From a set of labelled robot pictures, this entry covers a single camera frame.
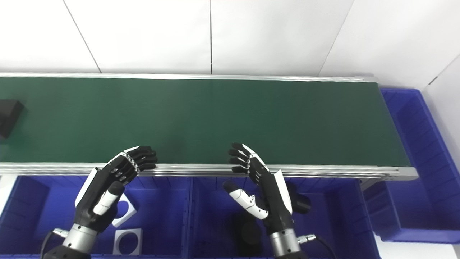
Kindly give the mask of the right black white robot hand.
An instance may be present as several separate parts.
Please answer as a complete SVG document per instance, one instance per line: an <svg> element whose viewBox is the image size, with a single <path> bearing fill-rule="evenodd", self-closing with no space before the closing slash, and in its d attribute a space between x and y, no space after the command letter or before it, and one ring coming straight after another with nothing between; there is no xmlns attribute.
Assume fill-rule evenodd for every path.
<svg viewBox="0 0 460 259"><path fill-rule="evenodd" d="M244 173L257 185L260 202L231 180L223 183L224 190L248 213L263 221L268 235L292 231L293 207L282 171L272 172L263 159L243 143L234 142L231 146L232 172Z"/></svg>

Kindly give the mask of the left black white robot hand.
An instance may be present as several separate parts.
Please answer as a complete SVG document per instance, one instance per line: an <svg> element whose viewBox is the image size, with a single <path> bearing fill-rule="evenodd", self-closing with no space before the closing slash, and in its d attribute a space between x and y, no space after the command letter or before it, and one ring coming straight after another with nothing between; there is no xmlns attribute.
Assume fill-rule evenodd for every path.
<svg viewBox="0 0 460 259"><path fill-rule="evenodd" d="M121 151L102 168L94 167L75 199L73 223L102 233L117 215L117 203L140 172L155 169L158 158L150 146Z"/></svg>

